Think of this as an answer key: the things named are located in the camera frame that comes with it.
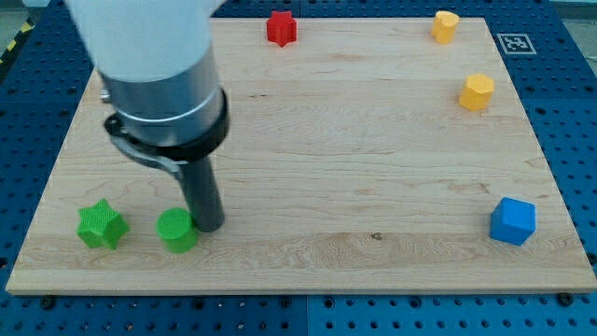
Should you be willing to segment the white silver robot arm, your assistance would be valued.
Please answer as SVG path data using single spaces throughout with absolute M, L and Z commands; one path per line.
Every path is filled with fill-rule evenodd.
M 115 113 L 113 145 L 178 180 L 211 173 L 226 137 L 210 18 L 222 0 L 67 0 Z

